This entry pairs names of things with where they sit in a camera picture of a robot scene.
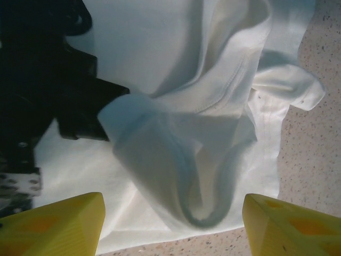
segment white t-shirt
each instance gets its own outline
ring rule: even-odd
[[[69,43],[132,94],[99,114],[111,143],[65,140],[52,124],[35,206],[101,192],[98,253],[241,227],[245,194],[278,195],[289,105],[324,95],[297,64],[314,1],[84,2],[93,29]]]

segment black object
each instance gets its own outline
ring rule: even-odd
[[[82,0],[0,0],[0,173],[38,173],[34,147],[56,118],[62,137],[107,140],[97,114],[125,87],[65,35],[92,26]]]

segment screw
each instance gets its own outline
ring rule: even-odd
[[[26,148],[26,147],[28,146],[28,144],[27,144],[26,142],[20,142],[20,143],[18,144],[18,146],[19,146],[20,148]]]
[[[20,208],[15,208],[15,209],[13,209],[13,212],[14,212],[14,213],[19,213],[19,212],[22,212],[22,209],[20,209]]]
[[[17,184],[18,183],[16,180],[13,180],[13,179],[9,179],[8,182],[11,184]]]

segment speckled countertop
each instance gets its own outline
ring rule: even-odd
[[[341,0],[317,1],[299,52],[301,65],[321,80],[327,93],[309,112],[290,108],[283,123],[278,158],[279,198],[341,217]],[[112,255],[251,254],[241,228],[105,254]]]

